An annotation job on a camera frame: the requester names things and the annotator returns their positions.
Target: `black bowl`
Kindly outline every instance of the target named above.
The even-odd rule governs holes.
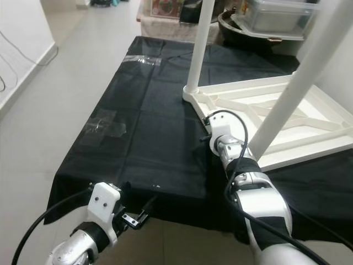
[[[272,47],[282,42],[281,39],[264,39],[252,37],[231,19],[235,10],[225,11],[218,16],[218,24],[224,38],[225,46],[232,46],[243,50],[254,51],[257,53],[272,53]]]

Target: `baseboard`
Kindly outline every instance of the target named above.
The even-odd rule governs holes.
[[[39,65],[46,64],[55,54],[57,53],[58,47],[53,43],[47,51],[42,55]],[[9,112],[10,108],[19,98],[21,93],[26,89],[28,84],[33,80],[33,78],[42,70],[43,66],[34,65],[31,70],[28,71],[27,75],[19,81],[17,88],[14,88],[11,93],[8,93],[5,98],[2,100],[3,103],[0,104],[0,121],[5,117]]]

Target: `transparent tape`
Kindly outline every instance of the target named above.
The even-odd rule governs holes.
[[[146,65],[160,66],[162,59],[145,55],[126,55],[122,62],[140,62]]]
[[[115,123],[116,111],[100,109],[94,118],[89,118],[82,131],[81,145],[99,146],[103,138],[122,137],[126,133],[125,123]]]

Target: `electrical wire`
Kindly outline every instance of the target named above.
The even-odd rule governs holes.
[[[237,173],[237,171],[238,171],[240,162],[241,162],[242,158],[244,157],[245,151],[246,151],[247,146],[248,146],[248,136],[249,136],[249,134],[248,134],[248,128],[247,128],[247,126],[246,126],[244,120],[243,120],[238,114],[236,114],[236,113],[234,113],[234,112],[232,112],[232,111],[230,111],[230,110],[227,110],[227,109],[221,109],[221,110],[217,110],[217,111],[211,113],[210,115],[208,115],[208,116],[205,118],[205,121],[208,122],[208,120],[210,119],[210,117],[214,116],[214,115],[217,114],[217,113],[222,113],[222,112],[230,113],[230,114],[232,114],[233,116],[235,116],[235,117],[240,121],[240,123],[243,125],[243,128],[244,128],[244,134],[245,134],[245,137],[244,137],[244,144],[243,144],[243,148],[242,148],[242,150],[241,150],[241,152],[240,152],[240,155],[239,155],[239,158],[238,158],[238,161],[237,161],[237,164],[236,164],[236,168],[235,168],[235,170],[234,170],[234,172],[233,172],[233,175],[232,175],[232,178],[233,178],[234,175],[235,175],[235,174]]]
[[[0,58],[7,64],[7,66],[11,69],[11,71],[15,74],[15,76],[16,76],[15,85],[11,88],[16,87],[18,84],[18,74],[17,74],[16,70],[12,67],[12,65],[5,59],[5,57],[2,54],[0,54]]]
[[[331,230],[330,228],[328,228],[327,226],[323,225],[322,223],[320,223],[319,221],[316,221],[315,219],[311,218],[310,216],[306,215],[305,213],[299,211],[298,209],[296,209],[295,207],[293,207],[292,205],[288,204],[289,208],[291,210],[293,210],[295,213],[297,213],[298,215],[304,217],[305,219],[307,219],[308,221],[312,222],[313,224],[315,224],[316,226],[320,227],[322,230],[326,231],[327,233],[329,233],[330,235],[332,235],[334,238],[336,238],[339,242],[341,242],[342,244],[344,244],[347,248],[349,248],[350,250],[353,251],[353,244],[351,242],[349,242],[347,239],[345,239],[344,237],[342,237],[341,235],[337,234],[335,231]]]
[[[52,207],[50,207],[49,209],[47,209],[40,217],[37,218],[37,220],[35,220],[35,222],[28,228],[27,232],[25,233],[25,235],[23,236],[20,244],[18,245],[17,249],[16,249],[16,252],[13,256],[13,259],[12,259],[12,263],[11,265],[17,265],[17,262],[18,262],[18,258],[21,254],[21,251],[24,247],[24,245],[26,244],[27,242],[27,239],[29,238],[29,236],[32,234],[33,230],[38,226],[38,224],[48,215],[50,214],[52,211],[56,210],[56,208],[58,208],[59,206],[61,206],[62,204],[72,200],[72,199],[75,199],[75,198],[78,198],[86,193],[90,193],[92,192],[92,187],[88,187],[87,189],[81,191],[81,192],[78,192],[78,193],[75,193],[74,195],[71,195],[70,197],[67,197],[66,199],[54,204]]]
[[[324,259],[322,259],[319,255],[317,255],[315,252],[313,252],[310,248],[308,248],[307,246],[301,244],[300,242],[298,242],[297,240],[282,234],[281,232],[277,231],[274,227],[268,225],[267,223],[251,216],[250,214],[244,212],[242,209],[238,208],[233,201],[231,200],[231,198],[229,197],[231,195],[231,187],[232,187],[232,182],[234,181],[234,178],[236,176],[236,173],[239,169],[239,165],[240,165],[240,161],[241,159],[244,157],[246,148],[247,148],[247,144],[248,144],[248,130],[247,130],[247,126],[245,124],[245,122],[243,121],[243,119],[237,115],[236,113],[230,111],[230,110],[217,110],[213,113],[211,113],[209,116],[207,116],[205,118],[205,122],[208,123],[208,120],[210,117],[212,117],[213,115],[217,114],[217,113],[221,113],[221,112],[226,112],[226,113],[230,113],[233,116],[237,117],[238,120],[242,123],[243,127],[244,127],[244,132],[245,132],[245,139],[244,139],[244,145],[243,148],[240,152],[235,170],[233,171],[232,177],[228,180],[228,183],[224,189],[224,198],[226,200],[226,202],[228,203],[228,205],[231,207],[231,209],[233,209],[234,211],[236,211],[238,214],[241,214],[243,217],[245,217],[246,219],[250,220],[251,222],[261,226],[262,228],[268,230],[269,232],[273,233],[274,235],[278,236],[279,238],[285,240],[286,242],[292,244],[293,246],[295,246],[299,251],[301,251],[303,254],[305,254],[306,256],[308,256],[310,259],[312,259],[313,261],[315,261],[317,264],[319,265],[329,265],[328,262],[326,262]]]
[[[2,84],[3,88],[0,90],[0,92],[4,92],[6,89],[6,84],[4,79],[2,79],[2,77],[0,76],[0,83]]]
[[[59,47],[56,46],[56,51],[55,51],[55,54],[52,56],[52,58],[50,58],[48,60],[47,63],[44,63],[44,64],[41,64],[41,63],[37,63],[35,62],[34,60],[32,60],[31,58],[29,58],[26,54],[24,54],[20,48],[18,48],[13,42],[11,42],[3,33],[2,31],[0,31],[0,35],[7,41],[8,44],[10,44],[12,47],[14,47],[22,56],[23,58],[27,59],[28,61],[30,61],[31,63],[35,64],[35,65],[38,65],[38,66],[47,66],[48,64],[51,63],[52,60],[55,59],[55,57],[58,55],[59,53]]]

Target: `white plastic frame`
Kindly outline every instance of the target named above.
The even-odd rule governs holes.
[[[242,115],[250,131],[249,147],[264,170],[351,148],[353,116],[313,83],[353,24],[353,1],[341,0],[336,5],[334,19],[292,76],[198,87],[214,2],[202,5],[183,93],[200,119],[222,108]],[[233,127],[235,137],[242,139],[240,124]],[[286,135],[289,128],[300,132]]]

